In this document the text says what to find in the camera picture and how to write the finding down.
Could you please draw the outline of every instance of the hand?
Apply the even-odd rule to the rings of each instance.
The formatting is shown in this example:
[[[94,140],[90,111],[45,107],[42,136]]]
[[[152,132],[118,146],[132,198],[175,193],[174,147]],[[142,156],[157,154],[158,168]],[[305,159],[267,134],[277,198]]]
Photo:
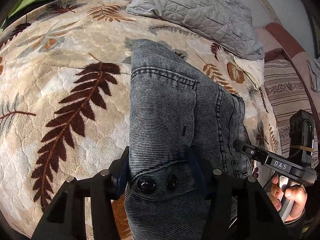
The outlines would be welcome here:
[[[278,175],[276,175],[272,180],[271,195],[269,196],[277,211],[281,209],[281,202],[279,198],[282,193],[282,190],[278,186],[278,180],[279,177]],[[286,219],[286,222],[295,220],[300,217],[303,212],[304,206],[306,205],[307,201],[307,193],[305,192],[305,189],[302,185],[301,187],[288,188],[285,191],[284,195],[287,199],[294,200],[294,204],[289,216]]]

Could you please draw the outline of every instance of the beige blanket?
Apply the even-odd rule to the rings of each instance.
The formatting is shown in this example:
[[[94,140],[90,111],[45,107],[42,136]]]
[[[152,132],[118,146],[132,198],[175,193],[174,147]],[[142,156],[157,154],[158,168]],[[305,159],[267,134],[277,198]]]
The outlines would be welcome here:
[[[251,91],[251,79],[263,78],[259,63],[236,64],[218,44],[183,27],[129,15],[130,1],[60,0],[0,35],[0,209],[29,237],[68,175],[92,177],[128,145],[134,39],[165,45],[240,95],[251,142],[281,153],[267,95],[263,87]],[[263,184],[268,172],[258,173]],[[113,208],[122,239],[130,238],[123,199]],[[89,208],[85,215],[92,239]]]

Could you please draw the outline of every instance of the striped cushion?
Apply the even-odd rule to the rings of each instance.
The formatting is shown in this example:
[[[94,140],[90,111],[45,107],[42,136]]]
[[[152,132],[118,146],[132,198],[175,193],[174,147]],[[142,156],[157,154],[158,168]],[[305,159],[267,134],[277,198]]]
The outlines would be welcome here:
[[[311,112],[308,96],[296,71],[287,60],[277,59],[265,63],[264,78],[264,87],[277,119],[282,155],[288,157],[290,146],[289,119],[300,109]],[[318,164],[316,130],[314,134],[312,167]]]

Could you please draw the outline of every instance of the yellow rubber band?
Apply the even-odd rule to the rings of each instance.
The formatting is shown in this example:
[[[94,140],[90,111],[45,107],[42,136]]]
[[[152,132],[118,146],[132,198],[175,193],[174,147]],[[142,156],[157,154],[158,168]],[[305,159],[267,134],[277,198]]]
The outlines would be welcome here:
[[[305,147],[305,146],[302,146],[302,145],[291,145],[290,148],[296,148],[296,149],[306,150],[308,152],[313,152],[312,148]]]

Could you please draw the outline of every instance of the striped denim fabric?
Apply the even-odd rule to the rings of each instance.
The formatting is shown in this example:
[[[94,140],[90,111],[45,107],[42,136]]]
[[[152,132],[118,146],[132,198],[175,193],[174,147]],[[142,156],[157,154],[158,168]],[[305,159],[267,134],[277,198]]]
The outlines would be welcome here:
[[[186,152],[194,145],[215,169],[241,179],[251,174],[252,162],[232,147],[236,139],[248,140],[244,102],[159,43],[139,39],[132,49],[125,193],[132,235],[135,240],[200,239],[210,201],[196,190]],[[170,174],[178,181],[172,191],[167,189]],[[156,182],[150,195],[137,186],[146,175]]]

